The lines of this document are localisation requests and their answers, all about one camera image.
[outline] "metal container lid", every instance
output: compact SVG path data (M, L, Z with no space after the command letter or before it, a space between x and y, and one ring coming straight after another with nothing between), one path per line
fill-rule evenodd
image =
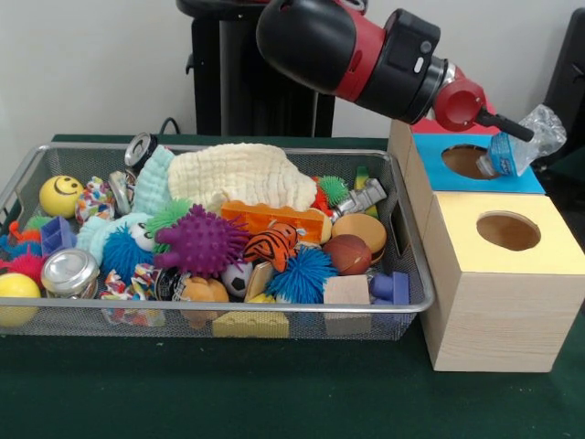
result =
M110 174L110 189L112 190L113 197L116 199L116 210L121 215L128 215L132 206L128 199L128 190L126 188L126 174L121 171L114 171Z
M124 154L124 163L132 169L135 174L139 174L146 160L150 158L158 145L158 139L155 135L149 133L140 133L132 139L126 153Z
M41 282L53 295L65 297L83 292L99 274L98 263L90 253L81 249L65 249L47 259Z

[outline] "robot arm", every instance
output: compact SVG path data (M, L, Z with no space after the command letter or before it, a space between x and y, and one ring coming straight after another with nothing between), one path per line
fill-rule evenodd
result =
M534 133L486 109L484 89L433 55L441 30L396 10L378 27L362 0L273 0L257 28L262 56L282 74L405 123L434 110L444 128L496 126L525 141Z

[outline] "tiger plush toy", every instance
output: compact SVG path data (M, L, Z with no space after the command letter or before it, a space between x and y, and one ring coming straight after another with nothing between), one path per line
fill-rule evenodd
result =
M294 247L298 242L299 232L295 227L275 222L248 242L244 249L244 261L270 261L274 269L282 273L286 270L289 259L296 257L297 251Z

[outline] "white cloth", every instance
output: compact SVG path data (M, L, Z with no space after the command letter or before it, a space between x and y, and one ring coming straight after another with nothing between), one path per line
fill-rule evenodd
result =
M228 199L305 211L317 193L314 181L271 145L217 145L184 153L173 159L168 175L173 198L189 198L212 211Z

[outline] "soccer ball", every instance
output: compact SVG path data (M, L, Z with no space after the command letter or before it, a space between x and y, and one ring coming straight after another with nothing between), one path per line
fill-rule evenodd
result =
M226 271L221 274L221 281L226 286L228 293L243 299L246 296L252 270L251 262L240 262L238 266L228 265Z

